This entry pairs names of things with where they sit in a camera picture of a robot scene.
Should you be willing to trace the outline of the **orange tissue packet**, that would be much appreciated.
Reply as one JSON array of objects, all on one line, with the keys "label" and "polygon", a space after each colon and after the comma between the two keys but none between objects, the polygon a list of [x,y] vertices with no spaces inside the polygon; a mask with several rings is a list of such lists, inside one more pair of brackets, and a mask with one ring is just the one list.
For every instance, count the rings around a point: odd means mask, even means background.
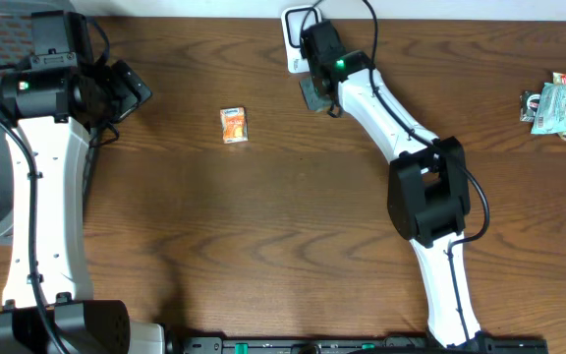
[{"label": "orange tissue packet", "polygon": [[222,124],[222,140],[224,144],[246,142],[248,123],[244,107],[225,108],[220,110]]}]

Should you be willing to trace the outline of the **black-white right robot arm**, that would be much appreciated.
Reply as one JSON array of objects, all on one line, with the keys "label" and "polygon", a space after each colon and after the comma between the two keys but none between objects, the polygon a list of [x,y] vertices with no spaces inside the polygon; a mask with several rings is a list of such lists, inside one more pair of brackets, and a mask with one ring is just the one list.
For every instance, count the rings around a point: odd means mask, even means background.
[{"label": "black-white right robot arm", "polygon": [[371,57],[345,48],[324,21],[302,30],[301,54],[314,91],[367,131],[388,167],[387,209],[417,257],[427,298],[427,328],[444,348],[464,347],[480,331],[464,265],[469,183],[459,141],[441,140],[389,90]]}]

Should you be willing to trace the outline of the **teal tissue packet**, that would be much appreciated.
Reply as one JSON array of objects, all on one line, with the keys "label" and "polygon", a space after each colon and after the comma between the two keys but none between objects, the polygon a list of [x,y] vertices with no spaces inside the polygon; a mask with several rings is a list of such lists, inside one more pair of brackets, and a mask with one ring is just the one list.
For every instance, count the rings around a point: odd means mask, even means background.
[{"label": "teal tissue packet", "polygon": [[320,112],[328,110],[332,101],[328,95],[318,92],[313,85],[311,77],[304,77],[300,80],[300,88],[308,110]]}]

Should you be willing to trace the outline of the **teal plastic-wrapped packet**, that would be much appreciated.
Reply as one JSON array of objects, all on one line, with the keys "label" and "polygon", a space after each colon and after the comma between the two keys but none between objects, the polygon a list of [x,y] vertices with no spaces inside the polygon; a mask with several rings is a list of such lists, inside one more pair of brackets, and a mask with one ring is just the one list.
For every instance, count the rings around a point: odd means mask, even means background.
[{"label": "teal plastic-wrapped packet", "polygon": [[546,83],[531,129],[532,135],[566,133],[566,86]]}]

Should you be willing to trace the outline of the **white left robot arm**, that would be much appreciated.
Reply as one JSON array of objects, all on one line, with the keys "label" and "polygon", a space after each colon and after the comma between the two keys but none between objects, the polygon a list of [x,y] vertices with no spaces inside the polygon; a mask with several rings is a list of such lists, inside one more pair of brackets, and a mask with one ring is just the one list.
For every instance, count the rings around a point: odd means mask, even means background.
[{"label": "white left robot arm", "polygon": [[133,320],[94,296],[84,245],[85,168],[151,92],[123,61],[95,56],[94,20],[31,17],[33,52],[0,82],[0,128],[14,179],[12,258],[0,310],[0,353],[149,353],[180,348],[163,324]]}]

